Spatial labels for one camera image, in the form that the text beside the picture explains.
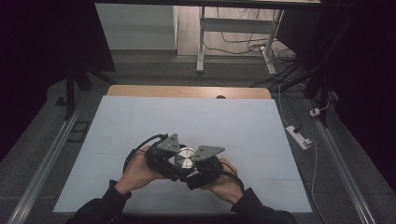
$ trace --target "white power strip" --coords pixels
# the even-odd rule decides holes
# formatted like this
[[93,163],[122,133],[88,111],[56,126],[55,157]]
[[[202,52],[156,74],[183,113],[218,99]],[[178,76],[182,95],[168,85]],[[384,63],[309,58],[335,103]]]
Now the white power strip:
[[288,131],[290,136],[294,139],[294,141],[298,144],[298,146],[302,150],[306,150],[311,147],[310,144],[312,143],[312,141],[309,138],[307,138],[307,139],[303,138],[303,136],[300,133],[295,133],[294,132],[295,128],[293,126],[289,126],[285,129],[286,129],[286,131]]

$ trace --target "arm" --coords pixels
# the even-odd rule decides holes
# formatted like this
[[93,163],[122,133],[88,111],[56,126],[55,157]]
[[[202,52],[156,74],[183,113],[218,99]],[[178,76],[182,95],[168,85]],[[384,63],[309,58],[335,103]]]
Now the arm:
[[144,152],[137,151],[119,182],[110,180],[108,190],[102,199],[93,199],[84,204],[66,224],[112,223],[120,217],[126,201],[131,198],[131,191],[141,189],[156,179],[164,177],[150,170]]
[[[221,158],[224,171],[237,174],[237,170],[229,161]],[[277,212],[274,209],[262,205],[253,189],[242,192],[235,180],[222,175],[213,184],[202,187],[215,193],[220,199],[233,205],[231,211],[245,217],[250,222],[267,224],[294,223],[294,218],[288,212]]]

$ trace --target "black jacket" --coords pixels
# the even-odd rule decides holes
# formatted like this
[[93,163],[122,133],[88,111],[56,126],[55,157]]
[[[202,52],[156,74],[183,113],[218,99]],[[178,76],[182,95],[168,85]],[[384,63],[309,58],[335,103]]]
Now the black jacket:
[[[114,186],[116,181],[110,180],[110,186],[102,199],[93,199],[78,209],[73,218],[66,224],[101,224],[114,223],[122,213],[126,201],[131,193],[126,196],[119,194]],[[294,224],[293,216],[288,212],[277,212],[262,205],[252,189],[247,189],[244,196],[233,205],[232,212],[241,216],[243,223],[265,224]]]

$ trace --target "round metal object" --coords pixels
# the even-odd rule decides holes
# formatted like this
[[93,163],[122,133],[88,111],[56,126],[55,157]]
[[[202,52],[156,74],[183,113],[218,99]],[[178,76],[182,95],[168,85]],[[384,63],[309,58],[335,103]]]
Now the round metal object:
[[194,167],[194,161],[191,159],[193,156],[195,156],[195,149],[183,147],[175,156],[175,165],[182,169],[190,169]]

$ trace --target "power plug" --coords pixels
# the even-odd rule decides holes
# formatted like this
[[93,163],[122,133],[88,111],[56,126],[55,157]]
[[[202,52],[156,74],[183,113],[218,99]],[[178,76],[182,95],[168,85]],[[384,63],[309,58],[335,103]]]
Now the power plug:
[[318,108],[310,110],[309,114],[311,115],[312,118],[316,117],[316,116],[318,116],[320,114],[320,110]]
[[311,147],[312,141],[309,138],[303,138],[303,136],[299,132],[295,133],[294,130],[296,129],[293,126],[289,126],[285,129],[286,131],[288,131],[288,134],[294,139],[294,141],[302,150],[306,150]]

